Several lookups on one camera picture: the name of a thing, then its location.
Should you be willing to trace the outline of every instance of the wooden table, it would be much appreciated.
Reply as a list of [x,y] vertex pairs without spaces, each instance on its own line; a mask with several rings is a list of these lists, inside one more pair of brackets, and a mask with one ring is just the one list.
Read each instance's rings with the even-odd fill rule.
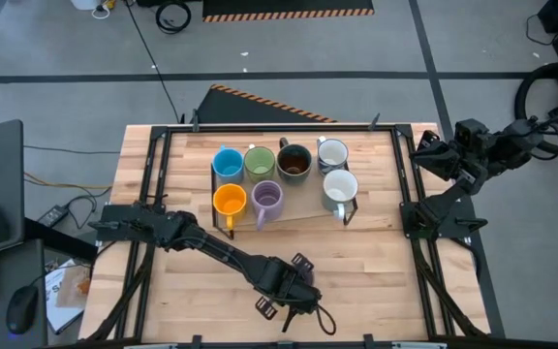
[[[418,142],[424,130],[436,124],[413,124]],[[129,126],[122,145],[111,202],[130,204],[140,193],[140,182],[151,126]],[[323,133],[282,134],[315,154],[315,139]],[[238,231],[236,247],[251,254],[278,256],[290,261],[296,252],[315,265],[315,286],[323,294],[321,304],[334,316],[337,334],[328,336],[315,315],[294,319],[281,333],[286,308],[266,321],[254,308],[260,295],[242,275],[198,251],[167,253],[157,250],[153,264],[143,342],[190,342],[201,334],[204,342],[253,341],[362,341],[364,333],[375,340],[426,339],[410,243],[404,238],[398,204],[401,191],[388,133],[324,133],[339,138],[350,149],[350,169],[359,181],[358,212],[349,226],[317,217],[279,222]],[[245,151],[249,143],[277,151],[277,133],[177,134],[171,141],[167,173],[168,210],[188,210],[215,237],[212,228],[209,164],[221,144]],[[161,147],[155,157],[158,169]],[[402,142],[411,197],[417,198],[410,173],[408,149]],[[153,171],[150,193],[156,185]],[[428,195],[449,184],[422,172]],[[448,240],[438,242],[441,264],[451,296],[478,328],[488,332],[480,286],[468,251]],[[427,253],[425,243],[423,252]],[[96,263],[83,317],[80,338],[93,333],[106,318],[122,291],[129,242],[118,242]],[[430,289],[439,333],[443,332],[438,300]],[[129,307],[126,335],[132,335],[137,299]]]

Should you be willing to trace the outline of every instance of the lavender mug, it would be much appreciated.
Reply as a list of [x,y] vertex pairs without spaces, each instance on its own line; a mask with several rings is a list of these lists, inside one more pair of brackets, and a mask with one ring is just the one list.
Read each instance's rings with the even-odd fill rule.
[[283,190],[275,181],[263,180],[256,184],[251,191],[251,199],[258,216],[258,231],[264,223],[279,218],[283,212]]

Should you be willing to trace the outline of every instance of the concrete floor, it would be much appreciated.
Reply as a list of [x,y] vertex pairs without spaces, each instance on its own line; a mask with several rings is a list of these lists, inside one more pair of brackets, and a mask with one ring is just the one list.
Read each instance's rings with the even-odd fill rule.
[[[107,20],[95,20],[68,0],[0,2],[6,3],[0,14],[0,76],[34,81],[0,84],[0,121],[21,119],[26,144],[117,150],[127,124],[174,122],[156,81],[39,82],[43,76],[154,74],[122,4]],[[552,48],[524,37],[526,17],[543,0],[373,2],[374,16],[233,23],[202,23],[202,4],[192,3],[194,19],[176,36],[162,34],[150,11],[133,10],[163,73],[234,73],[227,81],[191,75],[167,82],[178,111],[189,115],[210,84],[219,82],[341,121],[369,121],[380,112],[381,121],[441,124],[426,74],[414,79],[246,79],[238,74],[243,69],[425,73],[411,3],[420,8],[438,73],[529,72],[557,61]],[[532,33],[546,40],[541,26],[533,24]],[[451,124],[474,117],[499,130],[513,120],[519,80],[442,79],[440,84]],[[543,115],[557,105],[558,85],[542,81],[528,110]],[[28,149],[25,156],[25,171],[61,182],[109,184],[117,165],[113,155]],[[28,185],[26,215],[37,218],[76,195],[76,190]],[[490,221],[481,235],[507,337],[558,341],[558,159],[534,160],[492,179],[474,203],[477,215]],[[78,215],[87,212],[83,205],[75,207]],[[61,231],[74,236],[90,231],[77,231],[69,219]],[[72,326],[52,341],[70,341],[77,330]]]

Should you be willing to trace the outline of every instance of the computer mouse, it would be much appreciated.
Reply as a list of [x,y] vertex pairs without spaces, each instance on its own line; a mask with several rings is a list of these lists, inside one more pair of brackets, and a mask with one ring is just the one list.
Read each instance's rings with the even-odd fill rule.
[[15,291],[8,303],[6,325],[14,334],[23,334],[34,324],[36,304],[38,302],[38,288],[24,286]]

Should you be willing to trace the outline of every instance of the warning stripe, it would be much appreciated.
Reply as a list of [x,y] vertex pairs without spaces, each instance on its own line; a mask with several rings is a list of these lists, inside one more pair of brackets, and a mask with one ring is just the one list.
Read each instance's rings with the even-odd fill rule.
[[238,15],[214,15],[205,16],[204,22],[244,21],[244,20],[267,20],[267,19],[289,19],[289,18],[320,18],[331,16],[372,16],[374,9],[349,9],[349,10],[319,10],[319,11],[294,11],[261,14],[238,14]]
[[215,90],[222,91],[222,92],[225,92],[225,93],[230,93],[234,96],[238,96],[240,98],[245,98],[245,99],[248,99],[250,101],[255,101],[255,102],[258,102],[258,103],[266,104],[268,106],[278,108],[278,109],[281,109],[283,111],[289,111],[289,112],[297,113],[297,114],[300,114],[302,116],[306,116],[310,119],[319,120],[319,121],[322,121],[322,122],[337,122],[336,120],[333,120],[329,117],[326,117],[326,116],[323,116],[323,115],[320,115],[320,114],[316,114],[314,112],[300,110],[298,108],[288,106],[288,105],[283,104],[283,103],[275,102],[275,101],[269,100],[269,99],[264,98],[264,97],[256,96],[252,93],[238,91],[237,89],[229,88],[229,87],[227,87],[225,85],[222,85],[222,84],[215,83],[212,86],[210,86],[210,89],[215,89]]

